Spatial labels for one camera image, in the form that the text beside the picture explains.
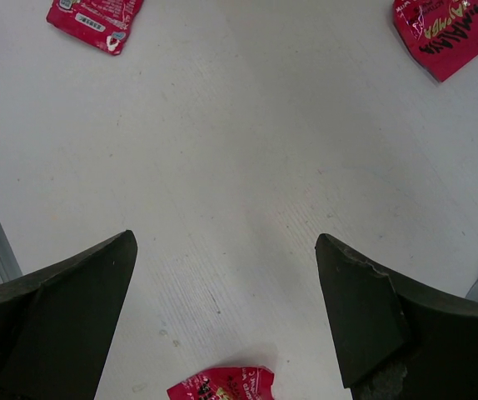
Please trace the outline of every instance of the black plastic part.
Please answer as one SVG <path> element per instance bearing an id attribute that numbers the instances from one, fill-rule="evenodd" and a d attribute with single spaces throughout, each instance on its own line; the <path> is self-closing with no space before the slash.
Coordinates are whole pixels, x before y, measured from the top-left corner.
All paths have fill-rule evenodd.
<path id="1" fill-rule="evenodd" d="M 126 231 L 0 285 L 0 399 L 94 399 L 136 255 Z"/>
<path id="2" fill-rule="evenodd" d="M 316 256 L 343 384 L 355 399 L 478 399 L 478 302 L 329 235 L 319 237 Z"/>

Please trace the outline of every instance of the red snack wrapper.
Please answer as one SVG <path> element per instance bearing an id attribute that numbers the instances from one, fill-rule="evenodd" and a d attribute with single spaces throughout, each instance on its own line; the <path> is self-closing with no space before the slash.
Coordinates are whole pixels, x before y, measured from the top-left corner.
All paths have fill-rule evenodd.
<path id="1" fill-rule="evenodd" d="M 212 368 L 167 390 L 171 400 L 274 400 L 265 367 Z"/>
<path id="2" fill-rule="evenodd" d="M 478 0 L 395 0 L 393 10 L 411 55 L 437 80 L 478 55 Z"/>
<path id="3" fill-rule="evenodd" d="M 47 21 L 114 56 L 130 36 L 143 0 L 54 0 Z"/>

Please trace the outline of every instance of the floor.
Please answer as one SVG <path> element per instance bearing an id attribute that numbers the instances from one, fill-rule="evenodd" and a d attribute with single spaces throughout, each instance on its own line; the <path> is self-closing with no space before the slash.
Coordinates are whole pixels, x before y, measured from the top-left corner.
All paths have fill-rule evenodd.
<path id="1" fill-rule="evenodd" d="M 122 55 L 0 0 L 0 220 L 25 273 L 124 229 L 139 255 L 97 399 L 264 364 L 349 399 L 317 279 L 331 233 L 464 296 L 478 276 L 478 58 L 441 85 L 391 2 L 147 0 Z"/>

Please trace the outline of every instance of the red candy wrapper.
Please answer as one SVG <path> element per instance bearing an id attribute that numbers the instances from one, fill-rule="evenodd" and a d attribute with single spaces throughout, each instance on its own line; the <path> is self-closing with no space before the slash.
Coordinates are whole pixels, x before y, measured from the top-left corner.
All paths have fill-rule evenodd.
<path id="1" fill-rule="evenodd" d="M 47 21 L 114 56 L 130 36 L 143 0 L 54 0 Z"/>
<path id="2" fill-rule="evenodd" d="M 212 368 L 167 390 L 171 400 L 274 400 L 274 374 L 264 367 Z"/>
<path id="3" fill-rule="evenodd" d="M 393 9 L 411 55 L 437 80 L 478 55 L 478 0 L 395 0 Z"/>

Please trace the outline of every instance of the white surface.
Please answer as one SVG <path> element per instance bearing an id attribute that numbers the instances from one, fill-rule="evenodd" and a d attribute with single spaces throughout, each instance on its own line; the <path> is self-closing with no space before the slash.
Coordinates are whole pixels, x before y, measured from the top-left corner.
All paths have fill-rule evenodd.
<path id="1" fill-rule="evenodd" d="M 98 399 L 162 400 L 240 359 L 275 370 L 278 400 L 350 398 L 319 233 L 450 293 L 476 280 L 478 58 L 436 85 L 390 5 L 147 0 L 109 57 L 48 26 L 48 0 L 0 0 L 0 219 L 22 269 L 139 242 Z"/>

